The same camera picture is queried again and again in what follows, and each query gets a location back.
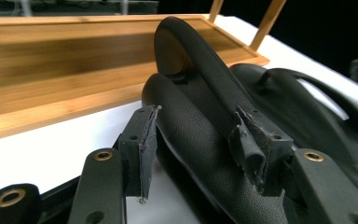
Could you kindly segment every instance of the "wooden leg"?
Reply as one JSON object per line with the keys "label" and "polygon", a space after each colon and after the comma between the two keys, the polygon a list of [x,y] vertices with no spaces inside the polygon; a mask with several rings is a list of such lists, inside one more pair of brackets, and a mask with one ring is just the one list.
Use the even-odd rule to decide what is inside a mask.
{"label": "wooden leg", "polygon": [[209,21],[214,23],[216,16],[219,14],[220,9],[222,8],[224,0],[213,0],[211,12],[209,14]]}
{"label": "wooden leg", "polygon": [[286,0],[272,0],[267,9],[266,15],[264,15],[263,20],[260,22],[258,31],[255,34],[255,38],[252,41],[252,44],[249,46],[251,49],[257,51],[263,41],[264,37],[269,33],[272,28],[272,25],[278,18]]}

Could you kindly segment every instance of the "metal grommet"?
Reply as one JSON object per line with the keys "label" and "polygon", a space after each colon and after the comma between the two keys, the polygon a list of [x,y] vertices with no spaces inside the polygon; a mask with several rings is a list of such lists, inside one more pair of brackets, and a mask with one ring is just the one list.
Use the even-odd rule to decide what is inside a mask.
{"label": "metal grommet", "polygon": [[25,197],[24,189],[11,189],[0,196],[0,207],[9,207]]}
{"label": "metal grommet", "polygon": [[94,160],[96,161],[107,161],[113,157],[113,153],[111,151],[105,150],[95,153]]}
{"label": "metal grommet", "polygon": [[304,157],[310,161],[323,161],[324,157],[316,152],[305,152]]}

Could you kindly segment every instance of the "white table surface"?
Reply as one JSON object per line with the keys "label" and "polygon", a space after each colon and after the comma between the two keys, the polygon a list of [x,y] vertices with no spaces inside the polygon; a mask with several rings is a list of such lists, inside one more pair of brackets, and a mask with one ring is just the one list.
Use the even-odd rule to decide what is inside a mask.
{"label": "white table surface", "polygon": [[[235,17],[219,16],[215,23],[248,45],[256,32]],[[316,77],[358,105],[358,84],[273,37],[267,36],[258,52],[270,59],[266,68],[289,68]],[[80,175],[87,155],[111,147],[140,107],[135,102],[0,139],[0,188],[32,183],[43,193]],[[129,223],[200,223],[165,172],[155,170],[148,203],[128,199]]]}

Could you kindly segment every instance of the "textured black fabric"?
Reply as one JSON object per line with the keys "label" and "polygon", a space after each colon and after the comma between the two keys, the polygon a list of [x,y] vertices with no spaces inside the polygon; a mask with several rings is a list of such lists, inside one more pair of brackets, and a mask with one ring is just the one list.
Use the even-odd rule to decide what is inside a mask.
{"label": "textured black fabric", "polygon": [[161,105],[158,128],[203,192],[236,223],[285,223],[282,197],[259,196],[236,165],[227,139],[237,107],[255,110],[248,93],[185,22],[167,18],[155,34],[158,74],[144,105]]}
{"label": "textured black fabric", "polygon": [[[287,69],[266,70],[236,64],[232,73],[249,92],[257,108],[288,133],[299,147],[328,154],[358,187],[358,109],[320,81]],[[345,110],[342,120],[315,100],[296,79],[302,78],[329,95]]]}

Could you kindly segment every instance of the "wooden tray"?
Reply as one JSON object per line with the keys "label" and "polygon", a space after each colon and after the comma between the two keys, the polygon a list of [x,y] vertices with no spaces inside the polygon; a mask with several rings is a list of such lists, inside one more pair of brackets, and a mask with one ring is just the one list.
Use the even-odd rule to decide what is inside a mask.
{"label": "wooden tray", "polygon": [[[202,15],[175,16],[227,65],[268,62]],[[140,100],[165,17],[1,18],[0,137]]]}

